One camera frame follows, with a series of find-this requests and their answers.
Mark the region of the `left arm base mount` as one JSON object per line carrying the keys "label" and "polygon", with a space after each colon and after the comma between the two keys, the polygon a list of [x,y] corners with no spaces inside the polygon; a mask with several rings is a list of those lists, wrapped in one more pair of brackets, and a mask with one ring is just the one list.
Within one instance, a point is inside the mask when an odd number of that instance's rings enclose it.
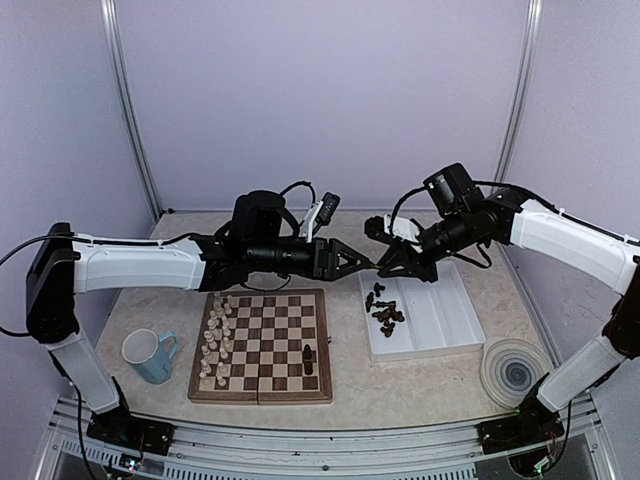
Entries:
{"label": "left arm base mount", "polygon": [[161,456],[168,454],[173,434],[170,423],[131,415],[93,415],[87,428],[89,438]]}

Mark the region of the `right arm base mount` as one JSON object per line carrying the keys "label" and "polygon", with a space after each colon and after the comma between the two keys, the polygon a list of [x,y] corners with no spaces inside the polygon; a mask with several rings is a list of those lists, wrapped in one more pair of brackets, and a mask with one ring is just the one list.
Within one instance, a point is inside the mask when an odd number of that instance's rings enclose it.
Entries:
{"label": "right arm base mount", "polygon": [[520,411],[510,417],[481,422],[477,432],[483,453],[493,454],[562,437],[565,428],[558,413]]}

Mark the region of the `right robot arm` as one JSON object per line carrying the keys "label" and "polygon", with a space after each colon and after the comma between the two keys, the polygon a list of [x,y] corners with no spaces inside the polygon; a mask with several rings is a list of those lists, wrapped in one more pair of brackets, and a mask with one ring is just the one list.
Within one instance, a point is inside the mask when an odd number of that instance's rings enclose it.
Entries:
{"label": "right robot arm", "polygon": [[562,356],[519,403],[511,426],[535,442],[550,414],[639,356],[639,241],[568,213],[515,184],[474,180],[460,163],[404,194],[365,223],[388,249],[381,277],[435,282],[438,262],[471,246],[504,247],[546,336]]}

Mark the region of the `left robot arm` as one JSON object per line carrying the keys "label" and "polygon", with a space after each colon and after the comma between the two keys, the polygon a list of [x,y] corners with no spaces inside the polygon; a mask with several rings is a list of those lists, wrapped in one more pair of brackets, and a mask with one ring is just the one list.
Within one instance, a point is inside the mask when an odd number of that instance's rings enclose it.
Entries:
{"label": "left robot arm", "polygon": [[49,352],[80,392],[102,430],[121,445],[140,434],[116,380],[107,374],[75,314],[79,294],[124,289],[222,291],[253,273],[334,282],[372,268],[362,253],[318,236],[340,199],[326,194],[298,220],[283,194],[255,190],[235,201],[231,218],[213,234],[188,232],[164,240],[102,238],[59,222],[24,242],[37,245],[25,279],[22,336]]}

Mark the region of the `white plastic tray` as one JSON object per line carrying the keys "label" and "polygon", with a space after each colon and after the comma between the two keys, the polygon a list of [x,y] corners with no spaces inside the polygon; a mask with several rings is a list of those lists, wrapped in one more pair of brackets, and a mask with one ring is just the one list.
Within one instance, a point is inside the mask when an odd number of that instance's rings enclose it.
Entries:
{"label": "white plastic tray", "polygon": [[[454,262],[437,265],[438,280],[381,279],[373,271],[358,274],[370,358],[391,362],[478,351],[486,336]],[[374,314],[393,302],[403,315],[394,332]]]}

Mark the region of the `wooden chess board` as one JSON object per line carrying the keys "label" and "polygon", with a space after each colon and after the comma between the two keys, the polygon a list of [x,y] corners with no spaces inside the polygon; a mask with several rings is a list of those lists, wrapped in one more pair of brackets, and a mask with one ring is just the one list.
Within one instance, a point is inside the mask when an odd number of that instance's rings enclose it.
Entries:
{"label": "wooden chess board", "polygon": [[[203,391],[196,363],[199,327],[188,398],[218,405],[311,405],[333,399],[325,295],[322,289],[259,293],[223,292],[233,308],[230,387]],[[302,351],[309,344],[314,373],[304,374]]]}

